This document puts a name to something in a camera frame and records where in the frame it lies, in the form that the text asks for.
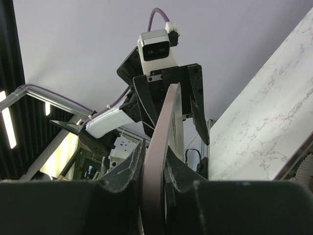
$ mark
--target white marble panel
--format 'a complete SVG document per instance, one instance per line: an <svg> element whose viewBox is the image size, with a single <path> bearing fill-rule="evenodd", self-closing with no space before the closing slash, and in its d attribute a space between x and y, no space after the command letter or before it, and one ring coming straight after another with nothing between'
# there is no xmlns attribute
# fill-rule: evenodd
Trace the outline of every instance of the white marble panel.
<svg viewBox="0 0 313 235"><path fill-rule="evenodd" d="M212 127L210 180L272 180L313 131L312 94L313 9Z"/></svg>

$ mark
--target black ceiling panel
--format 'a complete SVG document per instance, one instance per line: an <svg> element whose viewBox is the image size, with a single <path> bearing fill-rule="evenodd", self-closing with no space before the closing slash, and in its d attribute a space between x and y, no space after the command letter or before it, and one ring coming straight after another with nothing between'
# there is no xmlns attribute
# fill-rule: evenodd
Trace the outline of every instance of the black ceiling panel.
<svg viewBox="0 0 313 235"><path fill-rule="evenodd" d="M25 84L22 57L12 0L0 0L0 92L12 93ZM69 121L73 115L51 106L45 115L45 103L24 96L10 107L17 145L11 149L0 116L0 180L19 179L61 131L50 119Z"/></svg>

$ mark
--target brown metal band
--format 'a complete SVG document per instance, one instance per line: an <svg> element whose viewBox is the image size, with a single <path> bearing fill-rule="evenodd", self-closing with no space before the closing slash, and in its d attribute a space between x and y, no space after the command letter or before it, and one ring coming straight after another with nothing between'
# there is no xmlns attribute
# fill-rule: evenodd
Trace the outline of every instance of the brown metal band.
<svg viewBox="0 0 313 235"><path fill-rule="evenodd" d="M177 142L183 140L183 137L181 137L181 115L180 84L171 84L167 91L142 169L140 210L145 235L162 235L165 231L163 170L171 130L176 131L178 127L180 129L179 138L174 134L174 142L176 143L176 149L173 149L174 152L177 153ZM181 123L177 121L177 117L180 117Z"/></svg>

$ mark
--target metal frame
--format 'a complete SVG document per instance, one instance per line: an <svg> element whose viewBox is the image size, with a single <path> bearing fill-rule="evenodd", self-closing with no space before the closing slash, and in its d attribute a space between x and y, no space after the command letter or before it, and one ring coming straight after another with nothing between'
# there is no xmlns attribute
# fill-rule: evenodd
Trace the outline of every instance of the metal frame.
<svg viewBox="0 0 313 235"><path fill-rule="evenodd" d="M57 95L54 95L46 90L40 89L36 86L25 84L21 86L20 88L16 89L14 92L12 92L10 95L8 95L5 100L0 102L0 112L2 112L5 108L10 107L15 102L19 101L22 97L25 95L32 96L36 99L39 99L43 102L49 102L51 105L62 109L66 112L69 112L71 114L77 115L82 120L87 120L88 116L91 115L91 112L60 97ZM148 139L148 137L143 136L139 133L135 133L127 128L119 127L117 129L119 132L123 133L124 136L130 137L133 139L136 139L140 141L141 139Z"/></svg>
<svg viewBox="0 0 313 235"><path fill-rule="evenodd" d="M164 234L163 170L169 145L178 157L184 151L180 141L183 143L180 84L171 84L142 169L141 218L147 234Z"/></svg>
<svg viewBox="0 0 313 235"><path fill-rule="evenodd" d="M210 135L210 130L212 128L212 126L216 123L216 121L213 121L212 119L209 119L206 122L207 125L207 129L209 131L209 135ZM202 158L207 158L207 172L208 172L208 180L210 180L209 176L209 171L210 171L210 145L206 145L203 141L201 141L201 156Z"/></svg>

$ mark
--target machine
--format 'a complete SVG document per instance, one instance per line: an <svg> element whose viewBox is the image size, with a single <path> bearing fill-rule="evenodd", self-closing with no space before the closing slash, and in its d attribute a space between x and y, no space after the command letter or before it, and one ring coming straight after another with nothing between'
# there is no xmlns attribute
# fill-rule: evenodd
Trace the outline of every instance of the machine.
<svg viewBox="0 0 313 235"><path fill-rule="evenodd" d="M108 158L120 155L117 128L141 121L148 148L141 140L99 180L0 184L0 210L7 212L0 213L1 234L313 233L313 198L300 185L211 182L185 164L183 120L192 118L209 144L202 69L176 64L171 47L179 32L166 21L165 29L142 33L118 68L129 88L112 106L78 127L54 122Z"/></svg>
<svg viewBox="0 0 313 235"><path fill-rule="evenodd" d="M193 119L203 142L209 145L204 116L202 68L198 64L178 66L172 51L179 41L175 22L165 29L144 32L117 74L129 88L111 107L94 112L78 133L80 140L95 153L110 155L118 133L116 129L132 122L142 122L145 134L152 137L164 99L171 84L180 83L183 120Z"/></svg>

